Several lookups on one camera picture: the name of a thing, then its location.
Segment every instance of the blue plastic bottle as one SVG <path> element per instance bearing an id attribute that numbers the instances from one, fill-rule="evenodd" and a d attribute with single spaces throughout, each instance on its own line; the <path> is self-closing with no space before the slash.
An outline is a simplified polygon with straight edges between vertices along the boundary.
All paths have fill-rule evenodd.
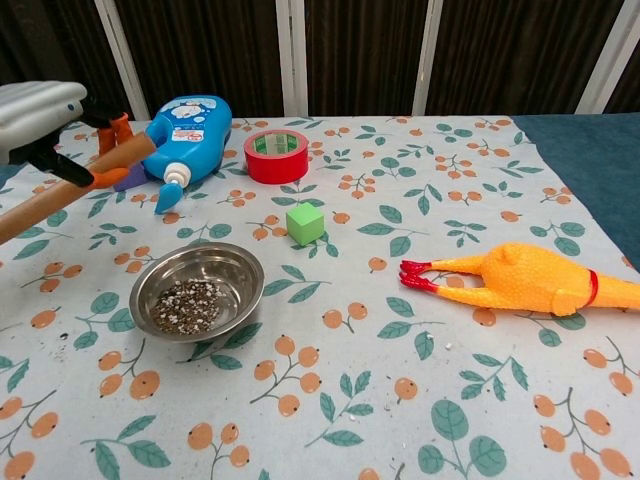
<path id="1" fill-rule="evenodd" d="M 147 134 L 161 146 L 143 161 L 149 174 L 165 181 L 156 213 L 173 207 L 187 185 L 220 166 L 230 131 L 231 109 L 219 97 L 178 97 L 160 109 Z"/>

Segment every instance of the wooden handle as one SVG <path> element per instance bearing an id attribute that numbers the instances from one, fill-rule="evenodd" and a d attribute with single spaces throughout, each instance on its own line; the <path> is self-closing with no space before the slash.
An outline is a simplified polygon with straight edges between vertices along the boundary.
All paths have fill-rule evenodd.
<path id="1" fill-rule="evenodd" d="M 156 147 L 151 138 L 145 133 L 138 133 L 129 141 L 97 158 L 87 168 L 96 173 L 105 173 L 118 167 L 129 168 L 144 160 L 155 150 Z M 63 180 L 22 202 L 0 216 L 0 245 L 91 191 L 90 188 L 76 187 Z"/>

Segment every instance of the green foam block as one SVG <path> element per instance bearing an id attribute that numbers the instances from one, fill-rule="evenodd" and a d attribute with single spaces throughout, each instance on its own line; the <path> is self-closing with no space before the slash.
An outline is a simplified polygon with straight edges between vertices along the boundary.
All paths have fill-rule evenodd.
<path id="1" fill-rule="evenodd" d="M 304 247 L 324 233 L 324 214 L 310 203 L 301 203 L 287 212 L 287 231 Z"/>

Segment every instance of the red collar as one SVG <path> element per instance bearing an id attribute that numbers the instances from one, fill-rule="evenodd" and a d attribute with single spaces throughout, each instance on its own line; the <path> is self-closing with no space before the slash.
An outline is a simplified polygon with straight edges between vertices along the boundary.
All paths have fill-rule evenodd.
<path id="1" fill-rule="evenodd" d="M 591 296 L 589 297 L 589 300 L 587 300 L 587 303 L 584 304 L 584 307 L 591 305 L 598 294 L 598 275 L 593 270 L 589 270 L 589 275 L 591 278 Z"/>

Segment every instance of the yellow rubber chicken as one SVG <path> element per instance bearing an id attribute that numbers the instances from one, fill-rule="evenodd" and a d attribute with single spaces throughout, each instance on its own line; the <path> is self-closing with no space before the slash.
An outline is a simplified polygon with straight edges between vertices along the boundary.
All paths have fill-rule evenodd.
<path id="1" fill-rule="evenodd" d="M 400 279 L 408 287 L 486 308 L 571 315 L 593 307 L 640 308 L 640 285 L 608 277 L 544 248 L 506 243 L 487 255 L 428 263 L 404 260 Z M 480 275 L 482 288 L 436 285 L 419 275 L 443 270 Z"/>

